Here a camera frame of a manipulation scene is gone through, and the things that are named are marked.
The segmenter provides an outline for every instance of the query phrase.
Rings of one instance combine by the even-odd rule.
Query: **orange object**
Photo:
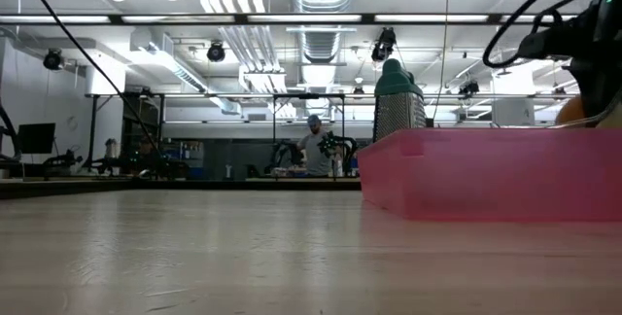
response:
[[[576,96],[571,99],[569,102],[562,107],[560,113],[557,115],[555,119],[555,124],[563,124],[572,121],[578,121],[585,118],[585,113],[583,113],[583,102],[581,102],[581,97]]]

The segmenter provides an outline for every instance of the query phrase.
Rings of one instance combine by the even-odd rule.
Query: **green cap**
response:
[[[382,66],[382,76],[376,84],[374,94],[380,96],[403,92],[412,92],[423,97],[421,89],[415,86],[415,77],[412,73],[401,68],[399,61],[390,58]]]

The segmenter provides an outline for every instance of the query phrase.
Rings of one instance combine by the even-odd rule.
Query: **metal mesh cylinder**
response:
[[[424,99],[412,92],[376,96],[374,116],[374,142],[401,129],[426,127]]]

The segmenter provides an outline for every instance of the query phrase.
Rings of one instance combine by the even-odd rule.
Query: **black monitor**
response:
[[[55,123],[20,125],[17,138],[21,145],[21,152],[27,155],[51,154],[55,131]]]

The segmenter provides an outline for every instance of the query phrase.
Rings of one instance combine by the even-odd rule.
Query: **pink plastic bin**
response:
[[[622,221],[622,129],[409,129],[359,153],[364,199],[429,221]]]

